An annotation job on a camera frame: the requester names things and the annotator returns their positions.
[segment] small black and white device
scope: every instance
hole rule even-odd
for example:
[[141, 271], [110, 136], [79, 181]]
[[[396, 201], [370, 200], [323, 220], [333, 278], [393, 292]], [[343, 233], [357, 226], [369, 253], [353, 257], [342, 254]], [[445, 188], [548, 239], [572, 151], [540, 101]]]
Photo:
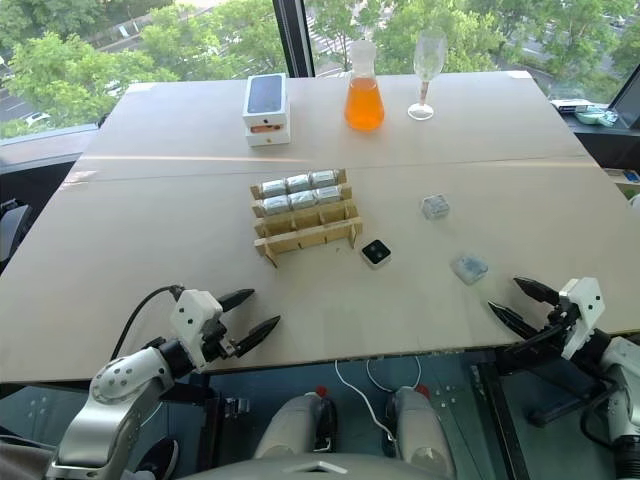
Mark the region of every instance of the small black and white device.
[[247, 80], [242, 118], [250, 146], [291, 141], [289, 99], [284, 73], [255, 75]]
[[361, 250], [362, 258], [371, 268], [380, 268], [391, 260], [391, 250], [380, 240], [374, 240]]

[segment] white box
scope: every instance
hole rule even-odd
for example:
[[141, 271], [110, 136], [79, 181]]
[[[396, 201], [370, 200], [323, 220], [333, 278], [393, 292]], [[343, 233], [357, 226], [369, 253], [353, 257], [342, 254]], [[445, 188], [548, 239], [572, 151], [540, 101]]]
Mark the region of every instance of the white box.
[[284, 73], [255, 75], [247, 79], [242, 118], [248, 128], [288, 124], [288, 105]]
[[[289, 117], [289, 105], [285, 110], [285, 115]], [[252, 133], [249, 127], [245, 127], [244, 136], [250, 147], [259, 147], [261, 145], [279, 145], [291, 142], [291, 126], [287, 121], [279, 130], [271, 130], [265, 133]]]

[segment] table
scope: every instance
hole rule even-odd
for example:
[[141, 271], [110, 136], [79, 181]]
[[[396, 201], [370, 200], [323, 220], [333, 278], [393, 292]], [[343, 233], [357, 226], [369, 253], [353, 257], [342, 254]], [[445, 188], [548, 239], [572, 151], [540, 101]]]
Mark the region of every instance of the table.
[[[95, 173], [63, 185], [0, 277], [0, 382], [90, 378], [139, 300], [176, 282], [216, 295], [255, 288], [223, 317], [236, 338], [282, 315], [260, 347], [216, 371], [510, 343], [487, 300], [538, 326], [546, 313], [514, 275], [556, 288], [596, 276], [607, 304], [599, 326], [637, 329], [640, 223], [520, 77], [442, 75], [426, 123], [406, 115], [417, 80], [381, 77], [387, 115], [371, 135], [340, 118], [344, 80], [292, 79], [292, 143], [256, 149], [242, 138], [244, 82], [136, 86], [70, 178]], [[278, 269], [254, 250], [248, 186], [326, 167], [348, 169], [359, 245], [391, 248], [382, 269], [346, 241], [283, 254]], [[419, 208], [433, 193], [452, 208], [437, 222]], [[462, 252], [490, 267], [471, 287], [449, 267]], [[123, 353], [169, 335], [171, 308], [154, 301]]]

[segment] champagne glass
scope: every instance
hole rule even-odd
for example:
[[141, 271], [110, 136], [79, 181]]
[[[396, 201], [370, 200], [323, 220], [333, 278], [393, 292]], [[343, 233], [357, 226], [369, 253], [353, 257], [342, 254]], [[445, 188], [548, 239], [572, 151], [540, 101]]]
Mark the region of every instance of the champagne glass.
[[413, 57], [413, 70], [422, 80], [420, 101], [407, 110], [414, 120], [428, 120], [433, 117], [433, 108], [426, 104], [427, 90], [429, 82], [442, 72], [446, 56], [447, 36], [442, 30], [431, 28], [420, 32]]

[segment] orange liquid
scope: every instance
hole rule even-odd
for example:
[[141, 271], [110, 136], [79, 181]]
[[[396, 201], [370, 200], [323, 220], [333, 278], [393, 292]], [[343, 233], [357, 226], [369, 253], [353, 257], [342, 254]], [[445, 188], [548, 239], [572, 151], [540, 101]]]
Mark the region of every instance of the orange liquid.
[[368, 132], [380, 126], [384, 120], [384, 107], [375, 79], [351, 80], [344, 116], [349, 126], [356, 130]]

